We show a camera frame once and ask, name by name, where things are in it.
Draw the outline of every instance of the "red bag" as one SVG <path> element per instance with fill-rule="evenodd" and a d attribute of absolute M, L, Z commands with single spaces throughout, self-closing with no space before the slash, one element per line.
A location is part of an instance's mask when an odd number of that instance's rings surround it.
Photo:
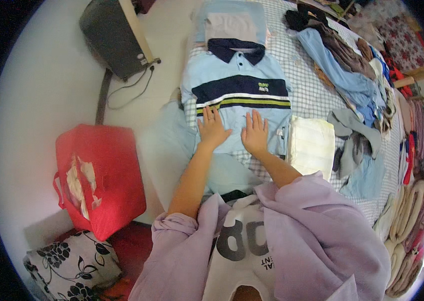
<path fill-rule="evenodd" d="M 131 129 L 80 124 L 60 135 L 55 147 L 58 172 L 53 187 L 59 195 L 59 206 L 67 209 L 77 230 L 90 230 L 98 240 L 105 241 L 145 212 L 144 186 Z M 73 158 L 76 158 L 78 179 L 90 220 L 84 218 L 70 200 L 67 172 Z M 92 209 L 92 188 L 80 170 L 78 159 L 93 165 L 96 182 L 93 195 L 101 198 L 100 205 L 95 209 Z M 56 178 L 60 179 L 62 194 Z"/>

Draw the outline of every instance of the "bag handle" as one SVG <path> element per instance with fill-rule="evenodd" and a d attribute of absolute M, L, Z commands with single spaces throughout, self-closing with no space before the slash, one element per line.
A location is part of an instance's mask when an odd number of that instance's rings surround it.
<path fill-rule="evenodd" d="M 55 176 L 53 177 L 53 188 L 57 192 L 57 195 L 59 195 L 59 206 L 60 206 L 60 208 L 65 209 L 65 204 L 63 203 L 63 199 L 62 199 L 59 187 L 57 186 L 57 178 L 58 177 L 59 177 L 59 172 L 57 172 L 55 174 Z"/>

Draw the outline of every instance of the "white stripe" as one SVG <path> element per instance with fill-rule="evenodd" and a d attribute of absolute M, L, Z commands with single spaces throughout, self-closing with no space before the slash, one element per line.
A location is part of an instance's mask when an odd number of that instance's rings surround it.
<path fill-rule="evenodd" d="M 219 102 L 221 102 L 222 100 L 226 99 L 226 98 L 230 98 L 230 97 L 250 97 L 250 98 L 257 98 L 257 99 L 263 99 L 263 98 L 268 98 L 268 99 L 276 99 L 276 100 L 289 100 L 288 96 L 276 96 L 276 95 L 267 95 L 267 94 L 248 94 L 248 93 L 229 93 L 229 94 L 225 94 L 222 95 L 219 98 L 216 98 L 214 100 L 211 101 L 207 101 L 203 104 L 197 104 L 197 109 L 198 108 L 204 108 L 207 105 L 215 105 Z"/>

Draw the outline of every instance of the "brown clothing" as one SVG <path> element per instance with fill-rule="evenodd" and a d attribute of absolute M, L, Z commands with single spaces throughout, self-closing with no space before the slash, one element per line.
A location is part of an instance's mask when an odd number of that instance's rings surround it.
<path fill-rule="evenodd" d="M 324 46 L 332 53 L 342 69 L 348 72 L 359 72 L 366 77 L 375 80 L 375 72 L 365 58 L 355 53 L 337 32 L 315 20 L 309 20 L 308 27 L 317 29 L 320 33 Z"/>
<path fill-rule="evenodd" d="M 315 62 L 314 62 L 314 70 L 315 70 L 315 73 L 317 73 L 317 77 L 320 78 L 326 86 L 329 86 L 331 88 L 335 87 L 332 81 L 330 81 L 327 75 L 325 75 L 325 73 L 322 71 L 319 65 L 317 65 L 317 63 Z"/>
<path fill-rule="evenodd" d="M 365 39 L 359 38 L 356 42 L 357 48 L 359 48 L 360 53 L 362 53 L 362 57 L 366 59 L 366 61 L 370 62 L 374 56 L 372 55 L 371 47 L 365 42 Z"/>

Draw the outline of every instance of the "power cord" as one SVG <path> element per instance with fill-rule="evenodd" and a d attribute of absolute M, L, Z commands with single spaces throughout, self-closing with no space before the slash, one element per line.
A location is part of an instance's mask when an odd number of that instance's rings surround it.
<path fill-rule="evenodd" d="M 145 89 L 142 91 L 142 93 L 138 94 L 136 97 L 132 98 L 131 100 L 127 101 L 126 103 L 124 103 L 123 105 L 117 106 L 117 107 L 111 107 L 110 106 L 110 97 L 115 93 L 120 91 L 121 89 L 124 88 L 130 88 L 135 86 L 136 84 L 138 84 L 138 82 L 144 77 L 145 73 L 147 73 L 147 68 L 145 69 L 145 71 L 142 73 L 142 75 L 140 76 L 140 78 L 133 84 L 129 85 L 129 86 L 124 86 L 124 87 L 120 87 L 118 89 L 116 89 L 115 91 L 113 91 L 112 93 L 110 93 L 107 97 L 107 107 L 110 110 L 120 110 L 122 108 L 124 108 L 125 106 L 129 105 L 132 101 L 134 101 L 135 99 L 139 98 L 140 96 L 142 96 L 143 93 L 145 93 L 145 90 L 147 90 L 147 87 L 149 86 L 150 80 L 152 79 L 152 75 L 153 75 L 153 70 L 155 69 L 155 66 L 150 66 L 148 69 L 150 69 L 151 73 L 150 73 L 150 77 L 149 77 L 149 81 L 147 81 L 147 85 L 145 86 Z"/>

